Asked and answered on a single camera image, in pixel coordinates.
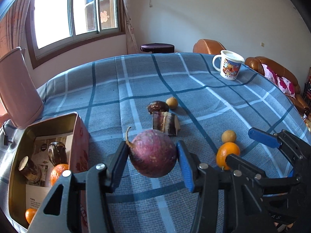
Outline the orange mandarin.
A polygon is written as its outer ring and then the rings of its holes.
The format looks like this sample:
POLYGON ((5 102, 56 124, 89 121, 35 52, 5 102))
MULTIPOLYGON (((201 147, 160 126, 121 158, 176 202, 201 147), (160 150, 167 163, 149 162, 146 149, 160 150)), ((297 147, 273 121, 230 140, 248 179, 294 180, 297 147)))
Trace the orange mandarin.
POLYGON ((230 170, 230 167, 226 163, 226 157, 230 154, 240 155, 240 148, 234 142, 226 142, 219 147, 216 154, 216 164, 222 170, 230 170))

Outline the large orange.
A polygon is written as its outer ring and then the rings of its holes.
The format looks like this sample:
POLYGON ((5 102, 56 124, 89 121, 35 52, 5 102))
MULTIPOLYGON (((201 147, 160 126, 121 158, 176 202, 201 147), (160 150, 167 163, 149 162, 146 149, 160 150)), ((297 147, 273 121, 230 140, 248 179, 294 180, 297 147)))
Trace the large orange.
POLYGON ((57 182, 58 178, 62 175, 63 171, 68 170, 68 169, 69 169, 69 165, 66 163, 61 163, 61 164, 56 165, 50 174, 51 186, 53 186, 57 182))

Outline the purple round radish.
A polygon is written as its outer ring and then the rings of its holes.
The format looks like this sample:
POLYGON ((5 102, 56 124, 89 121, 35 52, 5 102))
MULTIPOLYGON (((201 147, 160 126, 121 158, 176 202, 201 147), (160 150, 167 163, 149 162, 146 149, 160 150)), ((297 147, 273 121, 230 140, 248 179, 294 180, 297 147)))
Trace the purple round radish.
POLYGON ((173 140, 165 133, 148 129, 129 140, 128 127, 125 142, 129 146, 129 157, 133 167, 143 176, 160 178, 173 170, 177 160, 177 149, 173 140))

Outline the small orange kumquat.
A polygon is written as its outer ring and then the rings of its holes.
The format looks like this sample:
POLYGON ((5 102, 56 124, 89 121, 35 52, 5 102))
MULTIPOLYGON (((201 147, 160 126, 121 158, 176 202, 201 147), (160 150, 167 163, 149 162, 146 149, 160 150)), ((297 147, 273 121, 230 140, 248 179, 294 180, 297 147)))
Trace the small orange kumquat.
POLYGON ((28 208, 25 212, 25 219, 28 224, 30 224, 33 220, 33 217, 35 216, 37 210, 34 208, 28 208))

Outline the small tan longan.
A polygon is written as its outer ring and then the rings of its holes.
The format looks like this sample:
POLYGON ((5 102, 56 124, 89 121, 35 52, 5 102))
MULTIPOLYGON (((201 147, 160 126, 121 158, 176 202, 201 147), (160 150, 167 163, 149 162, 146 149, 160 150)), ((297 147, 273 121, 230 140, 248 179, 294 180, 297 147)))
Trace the small tan longan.
POLYGON ((234 143, 237 139, 237 135, 233 130, 226 130, 221 135, 221 140, 223 143, 234 143))

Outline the pink metal tin box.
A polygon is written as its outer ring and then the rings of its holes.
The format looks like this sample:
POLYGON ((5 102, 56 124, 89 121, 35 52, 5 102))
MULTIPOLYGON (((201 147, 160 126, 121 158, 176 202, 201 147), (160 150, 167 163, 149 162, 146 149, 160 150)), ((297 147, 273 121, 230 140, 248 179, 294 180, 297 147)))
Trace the pink metal tin box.
POLYGON ((8 211, 23 228, 29 226, 25 212, 39 208, 59 164, 73 173, 89 169, 89 132, 76 112, 32 124, 21 136, 10 170, 8 211))

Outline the pink floral cushion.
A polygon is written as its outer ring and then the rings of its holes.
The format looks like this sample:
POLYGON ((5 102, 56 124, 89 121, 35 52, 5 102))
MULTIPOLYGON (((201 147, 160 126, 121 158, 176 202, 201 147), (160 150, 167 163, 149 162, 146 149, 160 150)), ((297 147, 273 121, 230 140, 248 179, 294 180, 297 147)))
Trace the pink floral cushion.
POLYGON ((286 96, 295 98, 294 84, 285 77, 278 76, 269 66, 262 64, 264 77, 275 84, 286 96))

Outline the printed paper leaflet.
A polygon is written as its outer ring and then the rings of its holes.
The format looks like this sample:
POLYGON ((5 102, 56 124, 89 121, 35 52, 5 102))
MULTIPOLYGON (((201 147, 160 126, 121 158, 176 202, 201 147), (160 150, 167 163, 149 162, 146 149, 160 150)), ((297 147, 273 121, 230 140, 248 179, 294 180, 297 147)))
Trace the printed paper leaflet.
POLYGON ((32 183, 30 180, 26 181, 26 209, 38 209, 52 187, 50 184, 50 174, 54 165, 48 157, 48 145, 51 142, 62 142, 65 145, 67 163, 69 163, 72 140, 73 133, 38 136, 35 138, 30 159, 38 168, 38 172, 41 173, 41 178, 37 183, 32 183))

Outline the small yellow longan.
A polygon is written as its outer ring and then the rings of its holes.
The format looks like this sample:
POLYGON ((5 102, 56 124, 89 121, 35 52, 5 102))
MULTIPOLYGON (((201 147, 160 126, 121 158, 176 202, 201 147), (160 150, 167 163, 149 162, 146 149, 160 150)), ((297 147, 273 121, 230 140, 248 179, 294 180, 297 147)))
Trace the small yellow longan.
POLYGON ((178 100, 175 97, 170 97, 166 100, 166 104, 171 110, 174 110, 178 107, 178 100))

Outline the white cartoon enamel mug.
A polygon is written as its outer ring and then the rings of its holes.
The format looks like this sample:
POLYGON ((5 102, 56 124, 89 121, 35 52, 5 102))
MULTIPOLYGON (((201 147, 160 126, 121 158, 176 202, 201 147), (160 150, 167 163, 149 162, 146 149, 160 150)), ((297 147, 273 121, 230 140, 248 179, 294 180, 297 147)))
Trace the white cartoon enamel mug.
POLYGON ((212 65, 220 75, 230 81, 234 81, 239 72, 242 64, 245 63, 245 59, 230 50, 222 50, 219 55, 215 55, 212 59, 212 65), (220 67, 215 65, 215 61, 220 59, 220 67))

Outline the brown leather sofa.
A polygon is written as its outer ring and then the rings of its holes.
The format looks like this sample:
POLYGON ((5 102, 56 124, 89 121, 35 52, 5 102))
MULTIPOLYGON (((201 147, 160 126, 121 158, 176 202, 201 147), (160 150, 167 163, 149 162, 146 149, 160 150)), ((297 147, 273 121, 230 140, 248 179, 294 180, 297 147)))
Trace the brown leather sofa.
MULTIPOLYGON (((194 53, 218 55, 225 47, 218 41, 200 39, 193 46, 194 53)), ((257 56, 248 57, 245 64, 274 83, 294 104, 302 116, 308 116, 310 107, 301 97, 301 88, 295 75, 272 59, 257 56)))

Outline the pink electric kettle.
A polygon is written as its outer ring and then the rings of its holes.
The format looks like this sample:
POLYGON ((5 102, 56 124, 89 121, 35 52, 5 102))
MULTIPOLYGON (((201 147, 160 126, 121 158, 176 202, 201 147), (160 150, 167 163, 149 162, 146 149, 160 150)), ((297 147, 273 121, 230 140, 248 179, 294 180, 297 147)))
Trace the pink electric kettle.
POLYGON ((20 47, 1 58, 1 123, 11 120, 18 129, 32 124, 44 108, 25 65, 20 47))

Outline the pink curtain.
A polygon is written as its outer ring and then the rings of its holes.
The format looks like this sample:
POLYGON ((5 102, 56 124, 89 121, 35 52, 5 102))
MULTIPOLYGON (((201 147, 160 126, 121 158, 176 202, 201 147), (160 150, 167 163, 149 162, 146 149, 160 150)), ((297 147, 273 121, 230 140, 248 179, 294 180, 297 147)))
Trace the pink curtain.
POLYGON ((127 53, 128 54, 137 54, 139 52, 138 46, 135 39, 134 28, 131 22, 131 13, 130 13, 130 1, 131 0, 122 0, 123 1, 123 15, 125 23, 125 34, 126 34, 126 43, 127 43, 127 53))
POLYGON ((16 0, 1 20, 1 57, 21 47, 31 0, 16 0))

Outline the pink right curtain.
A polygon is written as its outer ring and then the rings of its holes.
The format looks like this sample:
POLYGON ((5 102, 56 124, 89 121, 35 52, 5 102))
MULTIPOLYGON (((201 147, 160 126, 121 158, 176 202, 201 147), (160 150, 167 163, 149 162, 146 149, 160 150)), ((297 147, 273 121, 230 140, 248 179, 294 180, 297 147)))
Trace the pink right curtain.
POLYGON ((128 54, 137 54, 139 52, 138 46, 135 39, 134 28, 131 22, 131 13, 130 13, 130 1, 131 0, 122 0, 123 1, 123 15, 125 23, 125 34, 126 34, 126 43, 127 43, 127 53, 128 54))

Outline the window with brown frame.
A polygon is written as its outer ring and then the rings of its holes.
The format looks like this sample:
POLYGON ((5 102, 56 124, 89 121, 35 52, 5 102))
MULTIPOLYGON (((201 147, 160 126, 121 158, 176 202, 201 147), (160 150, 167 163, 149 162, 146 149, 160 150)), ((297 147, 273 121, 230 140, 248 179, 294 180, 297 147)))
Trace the window with brown frame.
POLYGON ((123 35, 123 0, 30 0, 25 24, 33 68, 74 48, 123 35))

